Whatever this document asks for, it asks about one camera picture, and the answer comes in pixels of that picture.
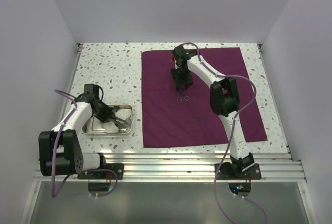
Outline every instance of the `stainless steel tray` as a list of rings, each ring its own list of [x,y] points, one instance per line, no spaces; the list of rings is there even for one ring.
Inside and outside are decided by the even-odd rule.
[[[133,121],[133,107],[130,104],[110,104],[109,107],[113,108],[124,108],[131,110],[130,116],[130,124],[125,129],[120,129],[119,132],[107,132],[104,128],[102,123],[97,120],[97,118],[92,117],[88,119],[88,121],[82,127],[82,131],[88,135],[121,135],[121,134],[128,134],[131,131],[132,121]]]

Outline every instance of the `purple towel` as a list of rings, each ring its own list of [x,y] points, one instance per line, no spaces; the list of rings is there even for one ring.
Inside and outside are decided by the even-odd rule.
[[[240,48],[201,49],[204,59],[226,75],[248,73]],[[193,85],[183,92],[188,102],[179,104],[170,69],[171,50],[142,53],[143,143],[147,148],[215,145],[227,143],[227,136],[219,117],[210,109],[210,87],[192,74]],[[240,108],[250,101],[250,84],[237,79]],[[264,125],[257,103],[240,115],[247,142],[266,141]]]

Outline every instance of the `robotic arm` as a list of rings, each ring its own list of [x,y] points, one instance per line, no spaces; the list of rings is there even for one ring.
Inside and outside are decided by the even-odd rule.
[[[79,132],[86,121],[95,116],[105,123],[114,117],[113,108],[107,106],[99,99],[99,86],[85,84],[84,93],[75,98],[77,107],[75,112],[64,123],[70,115],[75,105],[71,105],[71,110],[62,121],[51,131],[41,132],[39,142],[40,171],[44,176],[50,176],[52,170],[52,154],[56,136],[61,125],[64,127],[59,138],[59,145],[63,145],[63,152],[57,153],[55,166],[56,175],[80,174],[82,171],[90,169],[102,169],[105,165],[105,158],[98,153],[82,153],[77,132]]]
[[[196,50],[187,51],[182,45],[172,51],[172,60],[175,62],[175,68],[171,69],[171,74],[177,91],[180,86],[187,89],[193,84],[191,72],[198,75],[210,87],[210,107],[222,121],[229,140],[233,118],[239,110],[240,103],[235,78],[220,80],[216,75],[225,76],[224,74],[207,63],[202,56],[199,58]],[[235,178],[245,178],[250,168],[255,165],[253,155],[246,145],[239,119],[230,144],[230,158],[232,164],[224,173]]]

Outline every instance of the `gray wall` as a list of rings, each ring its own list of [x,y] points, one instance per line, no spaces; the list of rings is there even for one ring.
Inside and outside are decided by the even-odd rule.
[[[38,135],[52,128],[76,44],[53,0],[0,0],[0,216],[18,223],[36,168]]]
[[[262,43],[288,0],[55,0],[77,42]]]
[[[289,0],[263,45],[285,134],[320,223],[332,221],[332,1]]]

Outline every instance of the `speckled table surface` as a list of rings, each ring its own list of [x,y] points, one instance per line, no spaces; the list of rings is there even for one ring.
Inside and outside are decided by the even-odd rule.
[[[141,104],[141,52],[172,50],[180,43],[84,43],[70,94],[79,95],[84,84],[99,84],[105,91],[104,102],[133,106],[133,127],[128,135],[89,136],[79,133],[83,152],[103,153],[220,153],[226,144],[177,148],[143,148]],[[197,43],[200,48],[239,47],[258,90],[257,104],[266,129],[267,141],[248,143],[252,153],[288,153],[276,113],[267,76],[256,44]]]

